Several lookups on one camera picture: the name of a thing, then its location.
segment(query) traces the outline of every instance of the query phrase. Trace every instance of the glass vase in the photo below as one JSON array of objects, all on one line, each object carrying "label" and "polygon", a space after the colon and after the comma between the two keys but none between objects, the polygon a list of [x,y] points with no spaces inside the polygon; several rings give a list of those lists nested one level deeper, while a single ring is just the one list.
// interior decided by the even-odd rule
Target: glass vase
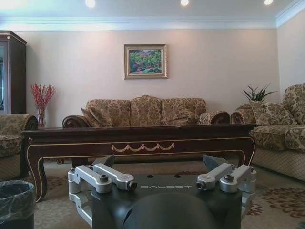
[{"label": "glass vase", "polygon": [[44,112],[45,112],[45,106],[37,106],[37,121],[38,121],[38,127],[44,127],[45,119],[44,119]]}]

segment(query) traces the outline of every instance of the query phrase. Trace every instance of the cabinet door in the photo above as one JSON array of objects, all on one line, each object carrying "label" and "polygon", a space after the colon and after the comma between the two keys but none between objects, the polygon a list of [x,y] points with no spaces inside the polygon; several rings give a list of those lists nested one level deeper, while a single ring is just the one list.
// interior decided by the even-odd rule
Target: cabinet door
[{"label": "cabinet door", "polygon": [[9,113],[8,42],[0,41],[0,114]]}]

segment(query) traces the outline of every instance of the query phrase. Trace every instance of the trash can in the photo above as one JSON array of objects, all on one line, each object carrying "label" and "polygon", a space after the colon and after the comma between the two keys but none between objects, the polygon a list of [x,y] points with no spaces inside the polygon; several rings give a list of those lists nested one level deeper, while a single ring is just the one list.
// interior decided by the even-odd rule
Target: trash can
[{"label": "trash can", "polygon": [[0,229],[34,229],[35,187],[22,180],[0,182]]}]

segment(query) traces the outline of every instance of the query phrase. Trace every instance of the beige wall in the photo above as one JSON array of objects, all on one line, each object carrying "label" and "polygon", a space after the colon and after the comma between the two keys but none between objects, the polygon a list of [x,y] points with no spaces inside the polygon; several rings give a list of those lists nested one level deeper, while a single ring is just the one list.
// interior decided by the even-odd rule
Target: beige wall
[{"label": "beige wall", "polygon": [[291,85],[305,83],[305,10],[277,30],[281,95]]},{"label": "beige wall", "polygon": [[[279,91],[276,30],[19,32],[27,46],[27,109],[35,113],[30,84],[57,87],[47,126],[80,115],[89,99],[201,97],[209,111],[232,112],[247,102],[241,91],[271,83]],[[123,45],[168,44],[169,79],[124,80]],[[268,97],[279,101],[279,94]]]}]

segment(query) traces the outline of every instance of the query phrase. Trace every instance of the sofa armrest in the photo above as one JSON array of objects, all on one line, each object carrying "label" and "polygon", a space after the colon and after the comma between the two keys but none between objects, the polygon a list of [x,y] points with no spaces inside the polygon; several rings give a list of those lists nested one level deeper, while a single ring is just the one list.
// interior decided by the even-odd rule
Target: sofa armrest
[{"label": "sofa armrest", "polygon": [[0,135],[21,135],[23,130],[35,130],[38,122],[29,114],[0,115]]},{"label": "sofa armrest", "polygon": [[81,115],[70,115],[62,121],[63,128],[91,127],[88,120]]},{"label": "sofa armrest", "polygon": [[235,111],[231,114],[231,124],[245,124],[243,113]]},{"label": "sofa armrest", "polygon": [[250,104],[245,104],[236,109],[231,115],[232,124],[255,124],[256,119]]},{"label": "sofa armrest", "polygon": [[226,111],[205,112],[200,115],[199,125],[230,123],[230,115]]}]

